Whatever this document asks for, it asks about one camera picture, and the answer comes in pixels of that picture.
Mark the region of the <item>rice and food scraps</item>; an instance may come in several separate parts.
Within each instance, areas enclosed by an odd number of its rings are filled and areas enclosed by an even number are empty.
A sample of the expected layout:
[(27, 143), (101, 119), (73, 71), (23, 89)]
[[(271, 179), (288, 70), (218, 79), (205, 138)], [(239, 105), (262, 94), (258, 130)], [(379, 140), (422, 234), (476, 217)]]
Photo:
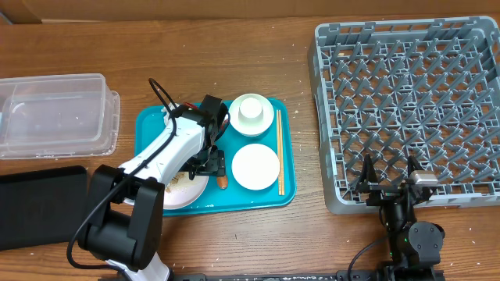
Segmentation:
[(195, 185), (195, 181), (189, 178), (188, 172), (179, 172), (166, 185), (165, 192), (167, 194), (183, 193), (190, 190)]

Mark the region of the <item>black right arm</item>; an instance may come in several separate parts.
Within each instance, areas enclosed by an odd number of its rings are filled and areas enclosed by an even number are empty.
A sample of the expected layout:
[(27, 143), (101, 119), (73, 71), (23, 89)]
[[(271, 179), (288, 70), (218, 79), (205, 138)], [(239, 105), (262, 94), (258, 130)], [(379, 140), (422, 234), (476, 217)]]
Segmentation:
[[(355, 189), (367, 194), (366, 205), (379, 208), (379, 220), (387, 234), (365, 246), (351, 260), (347, 279), (366, 280), (443, 280), (444, 273), (434, 266), (441, 262), (440, 251), (445, 231), (438, 224), (419, 221), (414, 206), (428, 201), (438, 187), (433, 172), (423, 169), (415, 157), (407, 158), (407, 177), (399, 184), (382, 184), (372, 158), (363, 159), (362, 172)], [(391, 259), (377, 270), (355, 273), (355, 262), (368, 250), (387, 241)]]

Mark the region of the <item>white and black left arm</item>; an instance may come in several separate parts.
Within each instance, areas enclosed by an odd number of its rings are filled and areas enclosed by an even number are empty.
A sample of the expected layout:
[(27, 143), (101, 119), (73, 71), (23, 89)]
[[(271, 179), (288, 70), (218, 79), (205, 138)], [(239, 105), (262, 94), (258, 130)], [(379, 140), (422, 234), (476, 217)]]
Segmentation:
[(229, 116), (223, 101), (207, 95), (198, 107), (165, 109), (165, 130), (145, 150), (119, 168), (101, 165), (95, 170), (86, 217), (70, 241), (103, 260), (102, 268), (117, 271), (121, 280), (172, 278), (157, 250), (165, 189), (175, 175), (226, 174), (224, 153), (215, 145)]

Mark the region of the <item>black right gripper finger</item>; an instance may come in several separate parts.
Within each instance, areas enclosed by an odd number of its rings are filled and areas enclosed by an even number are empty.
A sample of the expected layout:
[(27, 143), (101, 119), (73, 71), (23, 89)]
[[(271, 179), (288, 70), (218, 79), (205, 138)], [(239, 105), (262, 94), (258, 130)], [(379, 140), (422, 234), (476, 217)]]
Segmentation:
[(360, 183), (378, 183), (378, 177), (375, 172), (372, 158), (366, 154), (363, 159), (362, 172), (359, 177)]
[(410, 155), (407, 158), (407, 171), (408, 174), (412, 174), (414, 171), (421, 170), (421, 165), (417, 161), (416, 157), (413, 155)]

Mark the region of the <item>large white plate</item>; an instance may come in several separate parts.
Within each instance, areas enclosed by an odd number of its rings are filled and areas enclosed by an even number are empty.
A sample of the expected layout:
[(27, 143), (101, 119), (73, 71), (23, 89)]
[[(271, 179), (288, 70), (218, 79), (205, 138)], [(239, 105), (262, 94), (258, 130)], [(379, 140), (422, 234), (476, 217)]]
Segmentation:
[(183, 193), (164, 193), (163, 208), (166, 210), (175, 210), (188, 206), (194, 202), (204, 191), (209, 181), (207, 176), (195, 176), (193, 179), (195, 185)]

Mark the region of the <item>orange carrot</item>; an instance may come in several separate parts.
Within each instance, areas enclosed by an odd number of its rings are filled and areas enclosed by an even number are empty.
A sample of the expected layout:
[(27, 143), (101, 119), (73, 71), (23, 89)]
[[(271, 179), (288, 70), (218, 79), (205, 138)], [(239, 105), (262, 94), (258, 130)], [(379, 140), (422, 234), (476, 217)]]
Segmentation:
[(227, 176), (219, 176), (216, 178), (217, 185), (220, 189), (225, 190), (228, 187), (228, 178)]

